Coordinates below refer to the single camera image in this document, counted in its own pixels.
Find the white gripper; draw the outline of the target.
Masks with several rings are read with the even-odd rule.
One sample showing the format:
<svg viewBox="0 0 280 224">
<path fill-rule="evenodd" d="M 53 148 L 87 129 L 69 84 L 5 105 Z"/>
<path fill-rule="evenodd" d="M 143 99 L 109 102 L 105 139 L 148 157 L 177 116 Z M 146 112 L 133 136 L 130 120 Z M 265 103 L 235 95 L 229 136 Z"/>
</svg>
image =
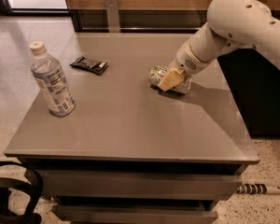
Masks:
<svg viewBox="0 0 280 224">
<path fill-rule="evenodd" d="M 171 70 L 162 78 L 158 87 L 162 91 L 168 91 L 184 80 L 184 76 L 181 73 L 191 77 L 200 73 L 207 66 L 208 63 L 200 61 L 194 55 L 189 41 L 186 41 L 178 50 L 174 60 L 168 65 Z"/>
</svg>

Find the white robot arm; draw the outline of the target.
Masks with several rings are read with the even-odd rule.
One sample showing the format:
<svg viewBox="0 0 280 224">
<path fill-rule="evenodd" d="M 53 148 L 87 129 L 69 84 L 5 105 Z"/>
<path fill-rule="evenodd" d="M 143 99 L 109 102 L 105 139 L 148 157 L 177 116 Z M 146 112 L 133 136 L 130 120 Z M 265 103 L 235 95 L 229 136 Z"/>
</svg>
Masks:
<svg viewBox="0 0 280 224">
<path fill-rule="evenodd" d="M 168 91 L 243 46 L 252 47 L 280 70 L 280 20 L 257 0 L 213 0 L 206 24 L 180 47 L 157 86 Z"/>
</svg>

